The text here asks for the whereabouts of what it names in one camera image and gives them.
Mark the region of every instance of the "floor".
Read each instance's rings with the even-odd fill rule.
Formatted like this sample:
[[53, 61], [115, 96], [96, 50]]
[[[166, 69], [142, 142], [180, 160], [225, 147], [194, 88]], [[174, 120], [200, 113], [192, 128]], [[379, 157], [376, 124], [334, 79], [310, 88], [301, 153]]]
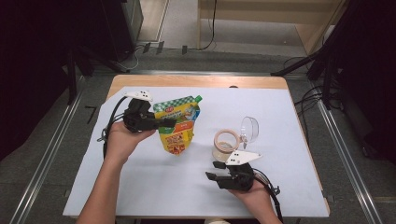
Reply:
[[[154, 32], [157, 34], [156, 38], [164, 41], [164, 46], [169, 50], [164, 50], [161, 54], [156, 53], [155, 47], [147, 53], [139, 51], [121, 64], [126, 67], [137, 65], [131, 72], [140, 74], [147, 70], [165, 70], [190, 71], [191, 74], [193, 74], [192, 71], [239, 72], [249, 76], [263, 76], [298, 60], [296, 58], [288, 61], [291, 57], [306, 56], [292, 25], [275, 23], [243, 24], [242, 28], [237, 28], [233, 27], [237, 26], [236, 24], [219, 22], [216, 23], [217, 34], [220, 31], [225, 34], [234, 32], [233, 37], [231, 35], [215, 35], [216, 44], [205, 52], [189, 51], [186, 55], [182, 55], [178, 50], [170, 50], [180, 49], [182, 45], [196, 47], [196, 33], [194, 32], [196, 21], [193, 20], [196, 15], [194, 17], [191, 13], [193, 10], [180, 10], [181, 7], [192, 9], [194, 2], [194, 0], [169, 0], [166, 13], [162, 17], [163, 28], [160, 29], [159, 35]], [[205, 41], [207, 43], [210, 30], [207, 22], [203, 21], [201, 25], [203, 43]], [[259, 27], [265, 31], [264, 34], [255, 32]], [[147, 41], [152, 41], [153, 38], [147, 37]], [[240, 40], [246, 40], [247, 43], [244, 45], [232, 44], [241, 43]], [[305, 72], [305, 67], [294, 71], [298, 74]], [[75, 222], [70, 217], [63, 217], [62, 212], [97, 118], [96, 111], [93, 119], [88, 122], [92, 109], [87, 107], [97, 106], [99, 108], [106, 99], [107, 90], [115, 75], [112, 71], [97, 64], [93, 77], [86, 77], [81, 81], [83, 83], [80, 86], [82, 94], [74, 117], [68, 123], [62, 142], [57, 147], [53, 160], [49, 163], [46, 178], [35, 195], [31, 209], [26, 214], [24, 221], [19, 223]], [[311, 88], [311, 84], [304, 76], [289, 75], [287, 81], [293, 101], [300, 100], [302, 95]], [[0, 194], [0, 223], [8, 223], [12, 219], [41, 158], [49, 148], [51, 137], [57, 131], [64, 111], [68, 109], [66, 102], [67, 91], [40, 121], [26, 143], [0, 162], [0, 191], [2, 192]], [[383, 223], [396, 223], [394, 213], [396, 211], [395, 165], [388, 161], [370, 160], [364, 157], [347, 117], [341, 111], [332, 110], [332, 112], [348, 146], [348, 152], [360, 171], [363, 182], [373, 196]], [[332, 212], [329, 218], [303, 218], [301, 223], [368, 223], [361, 209], [356, 190], [335, 149], [334, 141], [330, 137], [320, 110], [316, 106], [313, 107], [306, 112], [306, 118], [310, 133], [311, 154]], [[121, 219], [119, 223], [132, 223], [132, 221]], [[296, 219], [287, 218], [285, 223], [296, 223]]]

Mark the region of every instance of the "yellow snack bag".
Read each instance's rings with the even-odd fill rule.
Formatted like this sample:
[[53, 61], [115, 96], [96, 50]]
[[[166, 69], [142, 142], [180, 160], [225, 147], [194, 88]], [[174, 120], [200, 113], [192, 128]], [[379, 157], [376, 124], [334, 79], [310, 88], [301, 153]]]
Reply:
[[175, 155], [179, 155], [192, 140], [194, 122], [200, 114], [198, 103], [202, 100], [201, 96], [166, 101], [153, 106], [156, 119], [176, 119], [175, 128], [158, 129], [163, 142], [163, 148]]

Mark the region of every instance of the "table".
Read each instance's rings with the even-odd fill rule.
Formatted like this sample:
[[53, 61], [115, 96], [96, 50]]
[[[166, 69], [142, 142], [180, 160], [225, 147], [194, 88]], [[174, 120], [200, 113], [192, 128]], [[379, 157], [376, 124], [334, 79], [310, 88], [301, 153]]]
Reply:
[[[330, 25], [338, 21], [345, 1], [218, 0], [216, 20], [294, 23], [309, 55], [316, 50]], [[197, 48], [201, 45], [201, 19], [213, 19], [214, 2], [198, 0]]]
[[[123, 92], [142, 89], [149, 90], [158, 102], [200, 94], [204, 98], [200, 102], [202, 111], [194, 127], [192, 143], [179, 157], [163, 150], [157, 133], [139, 145], [121, 173], [118, 217], [251, 217], [233, 195], [219, 189], [205, 176], [205, 171], [216, 172], [211, 156], [214, 134], [220, 128], [239, 128], [241, 115], [256, 118], [262, 125], [255, 145], [248, 148], [262, 153], [263, 157], [251, 165], [264, 171], [274, 185], [280, 186], [278, 199], [284, 217], [329, 215], [284, 78], [120, 75], [114, 78], [108, 99], [101, 108], [64, 216], [77, 217], [91, 192], [103, 161], [101, 144], [96, 139], [112, 108]], [[230, 102], [241, 102], [240, 97], [246, 99], [247, 106], [237, 104], [235, 110], [235, 104]], [[252, 109], [250, 104], [256, 100], [261, 103]], [[127, 104], [121, 105], [120, 111]], [[214, 108], [219, 113], [211, 113]]]

